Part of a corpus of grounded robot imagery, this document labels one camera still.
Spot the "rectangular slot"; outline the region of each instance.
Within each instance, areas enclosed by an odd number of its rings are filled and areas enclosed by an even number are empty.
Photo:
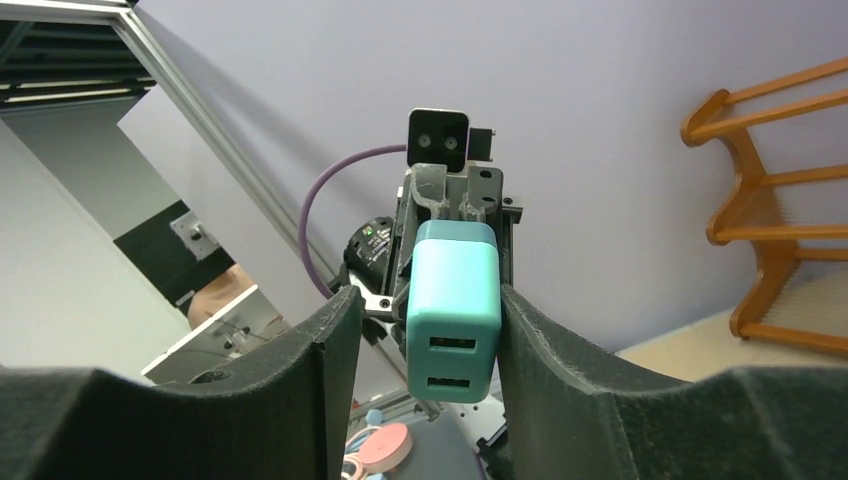
[[[435,378],[435,377],[427,377],[427,386],[437,385],[440,387],[457,387],[457,388],[468,388],[471,386],[470,380],[459,380],[456,378]]]
[[[445,338],[445,337],[430,337],[430,348],[458,348],[462,350],[473,350],[477,346],[477,340],[468,338]]]

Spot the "ceiling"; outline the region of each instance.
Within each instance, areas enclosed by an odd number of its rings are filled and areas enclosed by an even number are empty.
[[[107,25],[0,20],[0,110],[141,97],[155,85]]]

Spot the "wooden rod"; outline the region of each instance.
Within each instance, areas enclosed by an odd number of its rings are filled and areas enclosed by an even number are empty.
[[[801,240],[848,238],[848,225],[777,225],[733,227],[716,234],[716,240]]]
[[[762,123],[773,122],[784,118],[803,115],[805,113],[823,110],[825,108],[835,107],[848,103],[848,89],[839,90],[837,92],[819,95],[818,97],[808,98],[798,102],[782,105],[780,107],[770,108],[761,112],[742,115],[741,117],[728,118],[714,123],[708,123],[696,128],[689,134],[690,141],[697,142],[709,138],[715,138],[740,128],[760,125]]]
[[[818,262],[848,262],[848,248],[799,248],[795,251],[795,258]]]
[[[779,92],[787,88],[803,85],[814,80],[819,80],[846,71],[848,71],[848,57],[840,58],[839,60],[834,60],[830,63],[825,63],[824,65],[818,65],[766,83],[745,88],[738,92],[733,92],[725,99],[724,103],[726,105],[733,105],[734,103],[744,102],[745,100],[768,95],[769,93]]]
[[[742,327],[743,337],[762,338],[790,345],[813,348],[820,351],[848,354],[848,338],[822,333],[807,332],[794,328],[749,323]]]
[[[810,168],[808,170],[796,170],[794,172],[774,173],[763,177],[760,185],[794,185],[796,183],[820,182],[823,180],[836,180],[848,178],[848,164],[834,165],[832,167]]]

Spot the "teal box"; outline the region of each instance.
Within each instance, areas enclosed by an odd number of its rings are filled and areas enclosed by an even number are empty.
[[[476,403],[489,393],[501,332],[500,255],[484,223],[418,229],[407,307],[409,393]]]

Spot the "wooden rack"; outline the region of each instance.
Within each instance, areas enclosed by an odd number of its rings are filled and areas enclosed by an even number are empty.
[[[848,262],[848,248],[802,248],[799,240],[848,239],[848,224],[787,225],[776,187],[848,179],[848,164],[769,174],[748,127],[848,104],[848,89],[756,113],[730,116],[733,105],[848,71],[848,57],[737,92],[719,90],[707,98],[680,129],[695,147],[720,139],[736,170],[733,192],[707,225],[714,245],[748,240],[757,255],[757,279],[730,319],[733,335],[848,354],[848,338],[760,323],[802,261]]]

